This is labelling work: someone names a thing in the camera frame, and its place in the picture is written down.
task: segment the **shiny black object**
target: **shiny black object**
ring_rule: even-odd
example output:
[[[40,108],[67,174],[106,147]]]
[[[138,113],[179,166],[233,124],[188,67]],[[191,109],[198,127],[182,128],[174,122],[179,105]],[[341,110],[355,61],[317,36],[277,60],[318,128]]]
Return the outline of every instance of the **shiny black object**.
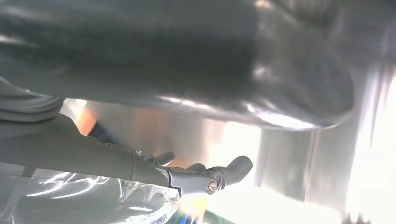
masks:
[[[314,30],[266,0],[5,0],[0,76],[27,91],[304,130],[353,86]]]

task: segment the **metal wall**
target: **metal wall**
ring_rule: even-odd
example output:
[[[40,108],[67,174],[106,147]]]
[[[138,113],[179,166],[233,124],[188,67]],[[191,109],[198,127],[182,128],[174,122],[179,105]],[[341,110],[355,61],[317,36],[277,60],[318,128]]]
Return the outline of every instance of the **metal wall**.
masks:
[[[295,6],[295,1],[290,3],[286,5]],[[290,9],[296,12],[299,8]],[[325,23],[311,25],[343,57],[352,73],[356,96],[353,113],[338,127],[314,132],[261,130],[169,111],[95,102],[90,102],[89,107],[125,147],[148,154],[172,150],[177,155],[174,165],[182,167],[195,162],[226,165],[235,156],[248,155],[255,161],[255,171],[247,180],[250,185],[269,187],[300,201],[337,209],[341,214],[366,212],[372,219],[384,217],[370,210],[367,204],[373,200],[365,197],[368,192],[375,195],[381,187],[362,185],[371,181],[369,177],[387,170],[382,187],[385,184],[384,188],[389,189],[386,180],[392,174],[390,166],[372,171],[365,164],[370,161],[368,155],[376,158],[377,167],[383,159],[376,156],[379,152],[393,155],[389,154],[393,141],[381,147],[372,139],[379,136],[377,142],[384,142],[380,137],[384,130],[394,131],[389,128],[394,121],[382,120],[379,125],[378,120],[385,116],[384,105],[389,105],[386,99],[396,68],[396,7],[391,2],[362,0],[340,1],[329,9]],[[309,24],[313,18],[304,20]],[[388,141],[394,138],[386,136]]]

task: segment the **gray fabric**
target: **gray fabric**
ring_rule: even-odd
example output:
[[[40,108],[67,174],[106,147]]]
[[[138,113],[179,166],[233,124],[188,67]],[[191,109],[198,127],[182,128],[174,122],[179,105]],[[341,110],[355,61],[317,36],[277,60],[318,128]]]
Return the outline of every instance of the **gray fabric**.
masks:
[[[0,77],[0,120],[37,122],[57,115],[63,98],[32,93]]]

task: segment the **metal bolt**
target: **metal bolt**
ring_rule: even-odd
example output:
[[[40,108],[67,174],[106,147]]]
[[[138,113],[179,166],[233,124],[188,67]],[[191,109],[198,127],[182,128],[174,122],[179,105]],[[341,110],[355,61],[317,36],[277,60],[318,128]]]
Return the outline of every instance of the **metal bolt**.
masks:
[[[210,195],[214,194],[217,190],[217,183],[215,180],[210,180],[206,187],[206,192]]]

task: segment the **clear plastic sheet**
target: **clear plastic sheet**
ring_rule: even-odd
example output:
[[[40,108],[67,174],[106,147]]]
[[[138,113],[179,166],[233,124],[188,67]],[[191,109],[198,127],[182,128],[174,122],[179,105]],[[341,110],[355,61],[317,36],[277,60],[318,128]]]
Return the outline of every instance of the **clear plastic sheet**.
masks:
[[[23,177],[17,169],[0,172],[0,224],[163,224],[180,200],[156,185],[44,169]]]

